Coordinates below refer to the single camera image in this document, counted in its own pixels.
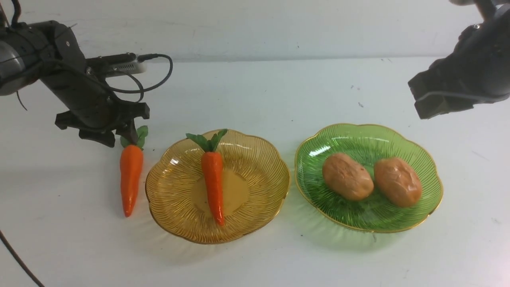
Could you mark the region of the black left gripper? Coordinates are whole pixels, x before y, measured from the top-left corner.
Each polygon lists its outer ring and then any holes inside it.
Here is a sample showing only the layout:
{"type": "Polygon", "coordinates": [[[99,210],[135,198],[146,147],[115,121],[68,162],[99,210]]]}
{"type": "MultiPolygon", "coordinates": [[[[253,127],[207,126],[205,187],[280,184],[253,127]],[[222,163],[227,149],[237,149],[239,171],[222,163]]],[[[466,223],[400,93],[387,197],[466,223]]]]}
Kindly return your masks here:
{"type": "Polygon", "coordinates": [[[45,38],[40,81],[69,109],[56,116],[56,126],[62,130],[78,129],[81,139],[110,148],[115,147],[116,135],[120,136],[122,147],[137,146],[134,120],[149,119],[148,105],[120,100],[105,77],[87,66],[70,27],[46,21],[31,24],[29,29],[45,38]]]}

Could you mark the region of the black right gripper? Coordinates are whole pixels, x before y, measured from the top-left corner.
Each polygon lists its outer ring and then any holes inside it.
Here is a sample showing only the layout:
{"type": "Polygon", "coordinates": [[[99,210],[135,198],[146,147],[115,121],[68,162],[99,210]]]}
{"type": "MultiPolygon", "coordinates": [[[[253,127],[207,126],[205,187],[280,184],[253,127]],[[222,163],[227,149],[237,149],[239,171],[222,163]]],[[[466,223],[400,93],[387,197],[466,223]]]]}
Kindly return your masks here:
{"type": "Polygon", "coordinates": [[[420,119],[509,98],[509,5],[477,8],[483,21],[467,27],[448,56],[409,80],[420,119]]]}

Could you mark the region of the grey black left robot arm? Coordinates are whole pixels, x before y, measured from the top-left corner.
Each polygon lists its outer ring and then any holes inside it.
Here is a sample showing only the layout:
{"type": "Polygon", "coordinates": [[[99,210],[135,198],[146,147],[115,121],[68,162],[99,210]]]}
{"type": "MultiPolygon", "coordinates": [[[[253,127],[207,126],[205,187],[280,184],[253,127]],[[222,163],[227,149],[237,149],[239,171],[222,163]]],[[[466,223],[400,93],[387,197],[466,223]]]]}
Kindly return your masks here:
{"type": "Polygon", "coordinates": [[[87,59],[71,29],[56,21],[19,24],[1,31],[1,95],[41,81],[66,107],[55,125],[79,130],[79,137],[115,146],[115,136],[138,141],[135,118],[149,118],[145,103],[120,100],[107,77],[124,76],[136,54],[87,59]]]}

